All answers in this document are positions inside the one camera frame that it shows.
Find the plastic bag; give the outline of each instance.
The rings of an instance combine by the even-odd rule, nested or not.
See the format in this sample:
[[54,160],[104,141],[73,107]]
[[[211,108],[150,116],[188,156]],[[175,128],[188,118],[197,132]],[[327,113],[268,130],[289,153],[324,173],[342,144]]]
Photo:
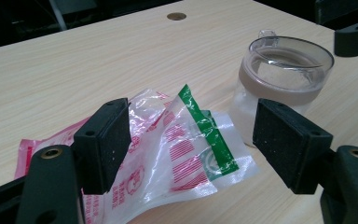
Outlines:
[[[130,102],[128,154],[108,193],[83,196],[88,224],[125,223],[150,208],[211,195],[257,172],[229,116],[201,111],[188,86],[173,100],[146,90]],[[38,149],[71,145],[85,122],[47,140],[22,140],[16,177],[26,174]]]

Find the wooden table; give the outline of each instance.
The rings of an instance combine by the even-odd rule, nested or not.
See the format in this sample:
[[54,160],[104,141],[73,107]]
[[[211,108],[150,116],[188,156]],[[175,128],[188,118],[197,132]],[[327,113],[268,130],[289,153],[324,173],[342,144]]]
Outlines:
[[[182,21],[167,15],[182,12]],[[185,0],[0,48],[0,185],[13,179],[22,138],[43,139],[103,103],[187,83],[200,107],[227,111],[241,58],[258,31],[333,51],[333,31],[250,0]],[[358,146],[358,57],[335,68],[306,117]],[[261,153],[261,172],[203,199],[151,209],[131,223],[322,223],[319,198],[287,189]]]

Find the green stripe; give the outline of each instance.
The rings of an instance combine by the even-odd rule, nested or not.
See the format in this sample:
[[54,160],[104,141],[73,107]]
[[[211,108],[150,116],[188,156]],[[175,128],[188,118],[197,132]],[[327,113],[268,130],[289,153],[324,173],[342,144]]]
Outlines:
[[212,148],[222,175],[227,175],[238,170],[239,167],[229,151],[222,134],[217,129],[217,125],[211,116],[211,112],[203,114],[200,111],[200,108],[191,95],[190,88],[187,85],[185,85],[179,92],[179,97],[187,107],[188,112],[190,112],[191,116],[196,121],[201,132],[205,135],[206,141]]

